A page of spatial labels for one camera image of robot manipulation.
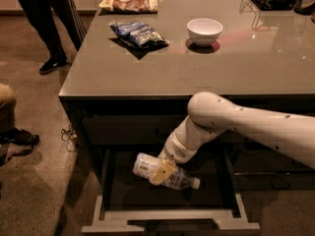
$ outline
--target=person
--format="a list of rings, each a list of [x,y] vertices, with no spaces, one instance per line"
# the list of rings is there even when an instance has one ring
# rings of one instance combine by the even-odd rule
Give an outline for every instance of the person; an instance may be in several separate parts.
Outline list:
[[[73,0],[18,0],[29,22],[46,44],[50,58],[39,69],[41,75],[52,72],[57,67],[67,64],[67,57],[62,47],[57,27],[53,20],[51,8],[66,27],[77,49],[86,35],[86,29],[79,17]]]
[[[18,146],[36,146],[39,135],[15,126],[16,96],[6,85],[0,84],[0,145],[15,144]]]

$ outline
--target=black pants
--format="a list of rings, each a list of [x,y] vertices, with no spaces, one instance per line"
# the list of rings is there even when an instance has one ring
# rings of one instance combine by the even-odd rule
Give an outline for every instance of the black pants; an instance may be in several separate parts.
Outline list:
[[[66,27],[76,49],[80,49],[86,29],[79,18],[73,0],[19,0],[19,2],[31,25],[45,42],[52,58],[64,59],[66,54],[53,21],[51,8]]]

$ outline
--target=shoe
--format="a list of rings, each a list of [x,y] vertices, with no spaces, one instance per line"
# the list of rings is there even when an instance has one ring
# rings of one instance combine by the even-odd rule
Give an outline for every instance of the shoe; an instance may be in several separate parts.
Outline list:
[[[0,133],[0,145],[15,144],[17,146],[36,146],[39,143],[39,135],[32,135],[29,131],[13,128]]]
[[[67,65],[67,61],[65,59],[56,61],[53,58],[50,58],[43,66],[39,69],[39,73],[41,75],[46,75],[51,73],[57,67],[63,67]]]

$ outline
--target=floor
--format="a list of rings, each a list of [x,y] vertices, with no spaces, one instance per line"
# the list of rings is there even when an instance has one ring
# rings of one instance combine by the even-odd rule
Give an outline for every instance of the floor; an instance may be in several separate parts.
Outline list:
[[[92,19],[82,17],[87,29]],[[76,50],[56,23],[72,62]],[[48,53],[25,17],[0,17],[0,32],[0,83],[16,92],[17,126],[40,135],[34,149],[0,147],[0,235],[81,235],[92,224],[100,185],[85,152],[62,140],[70,123],[58,93],[71,66],[38,73]],[[315,191],[247,191],[242,198],[262,236],[315,235]]]

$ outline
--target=gray countertop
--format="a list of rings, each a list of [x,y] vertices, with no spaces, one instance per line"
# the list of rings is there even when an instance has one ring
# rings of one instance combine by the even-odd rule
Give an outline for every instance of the gray countertop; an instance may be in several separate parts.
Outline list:
[[[191,44],[195,18],[222,23],[214,48]],[[116,41],[109,24],[144,22],[169,46],[142,53]],[[158,0],[152,15],[98,10],[60,91],[64,99],[315,94],[315,24],[293,11],[260,11],[249,0]]]

